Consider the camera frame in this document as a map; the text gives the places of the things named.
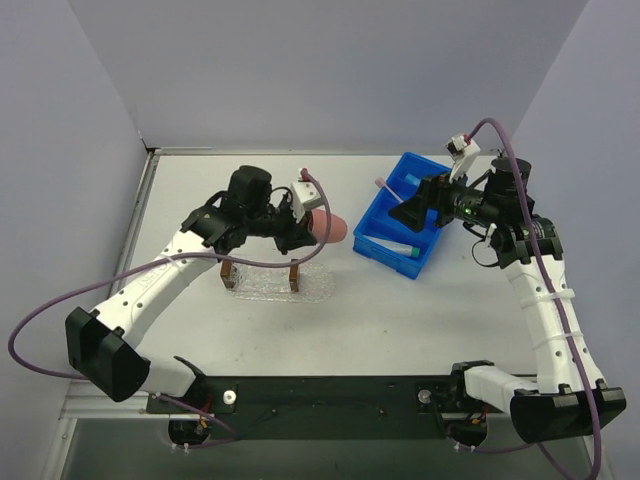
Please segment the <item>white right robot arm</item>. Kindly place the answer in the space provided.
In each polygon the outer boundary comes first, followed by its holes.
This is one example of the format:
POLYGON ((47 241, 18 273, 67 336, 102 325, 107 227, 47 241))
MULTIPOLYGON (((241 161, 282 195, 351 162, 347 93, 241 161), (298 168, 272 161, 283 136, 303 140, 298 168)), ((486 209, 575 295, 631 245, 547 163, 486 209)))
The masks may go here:
POLYGON ((484 403, 508 414, 528 444, 591 435, 626 407, 623 390, 607 384, 586 345, 555 225, 534 214, 532 198, 519 200, 517 188, 527 185, 530 172, 523 159, 497 157, 481 190, 464 179, 451 182, 448 174, 425 176, 410 198, 389 211, 414 232, 453 220, 484 228, 481 236, 523 312, 536 380, 522 380, 489 361, 461 362, 452 368, 454 395, 460 406, 484 403))

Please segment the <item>pink plastic cup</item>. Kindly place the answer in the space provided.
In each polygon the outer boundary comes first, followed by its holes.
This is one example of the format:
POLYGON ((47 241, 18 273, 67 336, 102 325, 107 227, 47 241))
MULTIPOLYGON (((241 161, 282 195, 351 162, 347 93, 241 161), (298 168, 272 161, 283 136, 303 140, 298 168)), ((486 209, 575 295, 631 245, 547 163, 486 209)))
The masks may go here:
POLYGON ((314 209, 309 230, 318 242, 334 244, 346 238, 348 226, 341 217, 328 214, 325 210, 314 209))

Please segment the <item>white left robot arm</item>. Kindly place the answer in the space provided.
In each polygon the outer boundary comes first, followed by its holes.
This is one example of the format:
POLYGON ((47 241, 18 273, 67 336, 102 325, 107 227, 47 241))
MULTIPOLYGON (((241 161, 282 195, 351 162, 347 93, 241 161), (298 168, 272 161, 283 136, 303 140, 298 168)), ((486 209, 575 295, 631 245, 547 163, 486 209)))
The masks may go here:
POLYGON ((183 411, 199 408, 205 387, 194 366, 185 360, 163 366, 136 348, 194 280, 247 238, 271 238, 283 254, 315 245, 309 225, 322 202, 316 185, 302 172, 273 205, 271 180, 259 167, 239 167, 225 190, 188 215, 152 268, 92 310, 74 309, 65 320, 70 365, 115 402, 149 388, 169 394, 183 411))

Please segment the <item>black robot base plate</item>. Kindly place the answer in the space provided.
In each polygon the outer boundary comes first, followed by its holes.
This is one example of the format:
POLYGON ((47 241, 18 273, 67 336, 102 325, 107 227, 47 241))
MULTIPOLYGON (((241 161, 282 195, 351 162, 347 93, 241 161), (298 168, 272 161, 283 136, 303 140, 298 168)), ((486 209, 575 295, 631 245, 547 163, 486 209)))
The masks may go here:
POLYGON ((206 377, 177 402, 149 398, 168 414, 178 445, 233 440, 428 440, 470 445, 488 433, 492 407, 461 396, 452 377, 206 377))

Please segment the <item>clear acrylic toothbrush holder rack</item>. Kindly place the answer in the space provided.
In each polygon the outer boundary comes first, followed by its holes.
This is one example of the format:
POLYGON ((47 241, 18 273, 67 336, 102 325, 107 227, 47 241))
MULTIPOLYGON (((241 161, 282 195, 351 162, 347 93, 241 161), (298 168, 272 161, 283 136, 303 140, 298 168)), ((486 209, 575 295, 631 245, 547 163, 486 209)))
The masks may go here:
POLYGON ((300 291, 300 267, 289 264, 285 268, 259 268, 224 260, 219 277, 224 287, 242 294, 287 294, 300 291))

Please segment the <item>white toothpaste tube green cap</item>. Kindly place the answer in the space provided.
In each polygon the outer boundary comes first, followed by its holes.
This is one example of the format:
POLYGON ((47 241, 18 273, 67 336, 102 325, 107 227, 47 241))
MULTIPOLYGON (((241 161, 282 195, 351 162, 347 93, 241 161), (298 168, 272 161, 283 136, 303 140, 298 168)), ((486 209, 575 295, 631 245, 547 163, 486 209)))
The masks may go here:
POLYGON ((395 241, 386 240, 386 239, 368 236, 368 235, 365 235, 364 238, 398 255, 403 255, 409 258, 417 258, 420 255, 420 249, 418 247, 415 247, 409 244, 395 242, 395 241))

